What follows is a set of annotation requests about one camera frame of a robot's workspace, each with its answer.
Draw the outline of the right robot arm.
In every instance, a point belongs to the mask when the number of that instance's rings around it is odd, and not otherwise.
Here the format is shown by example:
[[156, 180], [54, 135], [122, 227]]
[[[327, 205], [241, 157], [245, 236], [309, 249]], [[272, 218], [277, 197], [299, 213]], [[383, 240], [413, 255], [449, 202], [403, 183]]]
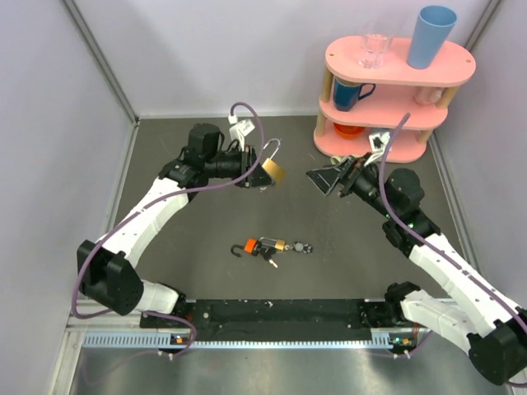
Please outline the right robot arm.
[[354, 194], [383, 215], [386, 239], [455, 302], [440, 302], [413, 283], [393, 284], [385, 294], [386, 319], [431, 329], [457, 346], [488, 382], [514, 386], [512, 379], [526, 371], [526, 310], [467, 263], [421, 210], [424, 191], [413, 170], [384, 170], [366, 154], [306, 175], [323, 195]]

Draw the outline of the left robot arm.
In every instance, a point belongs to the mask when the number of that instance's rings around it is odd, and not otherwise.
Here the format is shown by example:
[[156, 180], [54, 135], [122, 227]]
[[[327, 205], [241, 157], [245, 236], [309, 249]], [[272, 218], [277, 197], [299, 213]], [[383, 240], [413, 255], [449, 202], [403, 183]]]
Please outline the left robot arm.
[[256, 149], [245, 144], [254, 131], [249, 119], [230, 118], [231, 143], [218, 126], [198, 123], [179, 155], [165, 164], [140, 202], [115, 228], [96, 242], [84, 241], [77, 250], [78, 290], [121, 316], [153, 311], [169, 326], [186, 319], [182, 294], [161, 283], [139, 277], [135, 270], [147, 246], [162, 227], [212, 179], [239, 188], [273, 185]]

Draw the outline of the large brass padlock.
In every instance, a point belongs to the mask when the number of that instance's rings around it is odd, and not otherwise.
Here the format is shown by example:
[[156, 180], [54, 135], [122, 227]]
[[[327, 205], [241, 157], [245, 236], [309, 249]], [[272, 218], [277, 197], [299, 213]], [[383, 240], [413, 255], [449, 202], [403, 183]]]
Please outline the large brass padlock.
[[281, 140], [279, 138], [271, 138], [264, 146], [263, 150], [266, 151], [269, 147], [274, 146], [273, 152], [268, 156], [262, 164], [263, 170], [269, 175], [275, 185], [280, 184], [285, 176], [285, 170], [276, 163], [275, 156], [280, 151]]

